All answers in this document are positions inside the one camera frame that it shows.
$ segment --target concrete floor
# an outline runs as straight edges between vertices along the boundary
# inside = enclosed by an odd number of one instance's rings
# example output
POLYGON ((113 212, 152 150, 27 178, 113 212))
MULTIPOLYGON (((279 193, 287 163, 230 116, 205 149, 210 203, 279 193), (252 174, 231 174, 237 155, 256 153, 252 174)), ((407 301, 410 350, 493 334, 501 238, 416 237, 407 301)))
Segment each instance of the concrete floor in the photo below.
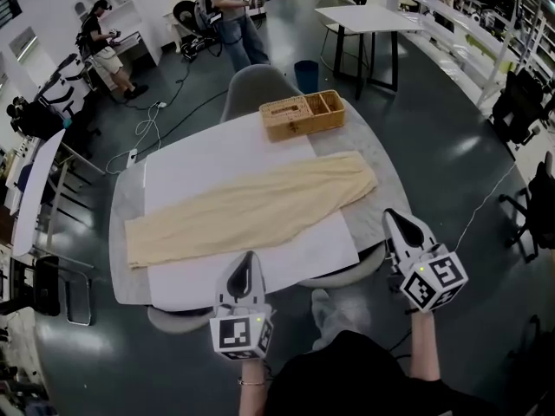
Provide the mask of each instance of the concrete floor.
MULTIPOLYGON (((268 18, 259 32, 273 64, 291 79, 295 62, 318 61, 325 35, 314 11, 318 1, 268 3, 268 18)), ((378 36, 377 40, 376 71, 378 77, 388 78, 389 38, 378 36)), ((334 41, 335 37, 324 51, 329 61, 334 41)), ((355 45, 350 46, 354 52, 355 45)), ((392 159, 413 213, 452 249, 473 209, 513 162, 476 107, 402 36, 399 61, 397 95, 367 86, 361 99, 355 101, 352 84, 336 81, 324 67, 320 88, 338 90, 366 119, 392 159)), ((354 63, 346 59, 346 65, 349 70, 354 63)), ((136 80, 151 87, 136 105, 169 102, 177 88, 175 81, 185 75, 186 66, 172 52, 163 57, 159 67, 136 75, 136 80)), ((225 90, 232 74, 225 55, 217 59, 207 52, 200 54, 174 104, 160 113, 161 133, 169 131, 202 101, 225 90)), ((225 97, 221 96, 202 107, 163 145, 217 124, 224 103, 225 97)), ((95 141, 94 161, 104 166, 111 156, 131 148, 137 140, 135 125, 144 119, 145 112, 105 100, 97 116, 103 135, 95 141)), ((154 141, 151 134, 146 143, 154 141)), ((125 160, 117 162, 120 167, 125 160)), ((236 414, 238 364, 222 361, 212 352, 208 327, 189 335, 166 335, 150 325, 145 307, 123 306, 115 301, 108 261, 114 183, 115 176, 110 176, 92 188, 84 188, 83 197, 95 207, 91 215, 63 202, 62 208, 79 214, 90 226, 61 217, 55 247, 98 268, 93 287, 94 326, 69 325, 62 315, 36 319, 38 351, 53 403, 61 415, 236 414)), ((538 314, 546 328, 555 323, 555 282, 549 254, 542 251, 538 259, 526 265, 517 246, 510 250, 503 246, 514 229, 512 213, 504 211, 496 197, 502 192, 513 195, 523 185, 513 168, 476 215, 458 251, 470 282, 452 304, 436 313, 445 382, 504 409, 506 354, 517 347, 527 318, 538 314)), ((525 245, 529 247, 529 243, 525 239, 525 245)), ((369 322, 367 334, 384 347, 396 343, 409 325, 403 314, 405 304, 388 292, 388 273, 385 263, 372 277, 331 291, 348 315, 369 322)), ((73 287, 74 297, 78 297, 80 287, 73 287)), ((268 358, 275 373, 295 354, 310 350, 317 329, 310 315, 309 289, 292 287, 270 295, 269 300, 277 309, 268 358)), ((408 351, 405 342, 396 353, 408 351)))

